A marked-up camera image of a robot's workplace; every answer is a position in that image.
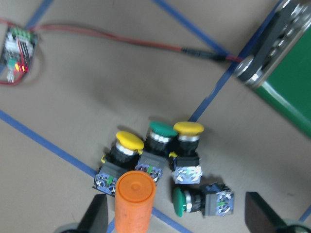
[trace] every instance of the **circuit board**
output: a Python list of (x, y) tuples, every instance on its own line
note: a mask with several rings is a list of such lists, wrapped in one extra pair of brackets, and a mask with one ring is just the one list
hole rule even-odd
[(13, 83), (20, 73), (30, 70), (38, 36), (19, 27), (9, 27), (4, 39), (0, 65), (8, 68), (7, 81)]

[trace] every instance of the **yellow button cap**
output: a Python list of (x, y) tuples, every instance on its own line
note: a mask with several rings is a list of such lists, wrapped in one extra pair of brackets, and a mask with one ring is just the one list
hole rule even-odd
[(117, 132), (117, 140), (119, 143), (130, 150), (142, 150), (144, 148), (143, 141), (132, 133), (126, 131)]
[(202, 133), (204, 126), (196, 122), (181, 121), (174, 125), (174, 130), (180, 135), (194, 136)]

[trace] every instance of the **blue tape line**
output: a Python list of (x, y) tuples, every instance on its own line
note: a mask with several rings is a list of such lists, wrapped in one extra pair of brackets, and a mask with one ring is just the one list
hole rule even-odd
[(309, 208), (303, 213), (303, 215), (300, 217), (299, 221), (304, 222), (307, 220), (307, 218), (311, 215), (311, 205)]
[(109, 223), (106, 233), (112, 233), (114, 229), (115, 229), (115, 219), (113, 219)]
[[(270, 14), (267, 16), (267, 18), (264, 20), (264, 22), (261, 24), (261, 26), (257, 29), (255, 34), (250, 38), (250, 40), (247, 42), (245, 47), (241, 50), (239, 57), (245, 57), (249, 54), (250, 50), (254, 46), (254, 44), (257, 42), (258, 38), (264, 31), (264, 29), (267, 27), (269, 22), (271, 21), (276, 8), (280, 5), (282, 0), (280, 0), (273, 10), (270, 12)], [(235, 68), (238, 64), (233, 63), (227, 71), (222, 75), (222, 77), (218, 80), (218, 82), (215, 85), (215, 88), (212, 90), (209, 96), (207, 96), (197, 107), (197, 109), (194, 111), (194, 113), (191, 115), (188, 121), (196, 122), (199, 117), (203, 114), (203, 112), (207, 109), (207, 107), (210, 105), (210, 103), (214, 100), (214, 98), (217, 96), (217, 94), (220, 92), (220, 90), (223, 88), (225, 83), (229, 80), (229, 78), (234, 73)]]
[(43, 2), (40, 4), (40, 6), (37, 8), (33, 16), (30, 18), (30, 20), (27, 22), (25, 28), (29, 28), (31, 26), (34, 26), (39, 22), (39, 20), (43, 17), (43, 15), (46, 13), (50, 5), (53, 3), (54, 0), (43, 0)]
[(213, 39), (210, 38), (205, 32), (199, 29), (194, 23), (190, 22), (185, 16), (183, 16), (180, 12), (174, 9), (171, 5), (169, 5), (165, 0), (152, 0), (156, 4), (158, 4), (163, 10), (169, 13), (172, 17), (174, 17), (179, 23), (181, 23), (184, 27), (186, 27), (189, 31), (203, 40), (209, 47), (212, 47), (218, 53), (223, 55), (229, 55), (230, 53), (224, 49), (222, 46), (217, 44)]
[(181, 233), (192, 233), (187, 228), (184, 228), (178, 222), (175, 222), (170, 217), (163, 214), (161, 211), (157, 210), (156, 208), (152, 209), (152, 214)]
[(4, 111), (0, 110), (0, 119), (6, 122), (7, 124), (11, 125), (16, 130), (20, 131), (22, 134), (26, 135), (27, 137), (31, 138), (33, 141), (39, 143), (49, 151), (53, 152), (54, 154), (58, 155), (65, 161), (69, 162), (70, 164), (74, 165), (81, 171), (85, 172), (86, 174), (90, 175), (91, 177), (94, 177), (97, 173), (94, 169), (90, 168), (88, 165), (82, 163), (80, 160), (76, 159), (72, 155), (68, 154), (64, 150), (60, 149), (53, 143), (49, 142), (44, 137), (40, 136), (39, 134), (35, 133), (22, 123), (18, 122), (8, 114), (6, 114)]

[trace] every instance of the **orange bottle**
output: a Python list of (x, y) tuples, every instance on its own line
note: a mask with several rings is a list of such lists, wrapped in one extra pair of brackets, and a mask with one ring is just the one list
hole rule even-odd
[(118, 233), (145, 233), (148, 230), (156, 185), (141, 171), (129, 171), (117, 182), (115, 226)]

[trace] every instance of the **gray surface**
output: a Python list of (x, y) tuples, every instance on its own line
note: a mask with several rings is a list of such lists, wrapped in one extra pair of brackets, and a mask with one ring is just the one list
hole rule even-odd
[[(39, 2), (20, 8), (20, 1), (3, 1), (0, 15), (26, 22)], [(276, 0), (170, 3), (237, 54)], [(151, 1), (55, 1), (42, 22), (50, 20), (205, 47)], [(3, 38), (5, 27), (0, 29)], [(40, 38), (25, 82), (0, 86), (0, 109), (96, 170), (118, 130), (145, 136), (150, 119), (187, 120), (225, 70), (214, 62), (98, 38), (68, 33)], [(245, 191), (258, 191), (283, 218), (301, 216), (311, 202), (309, 139), (234, 78), (199, 122), (206, 127), (198, 149), (205, 181), (223, 180), (236, 192), (235, 213), (178, 218), (167, 168), (157, 186), (157, 209), (195, 233), (243, 233)], [(79, 221), (97, 193), (93, 179), (3, 122), (0, 131), (1, 232), (50, 233)], [(113, 199), (108, 202), (112, 219)], [(172, 232), (155, 220), (149, 232), (165, 229)]]

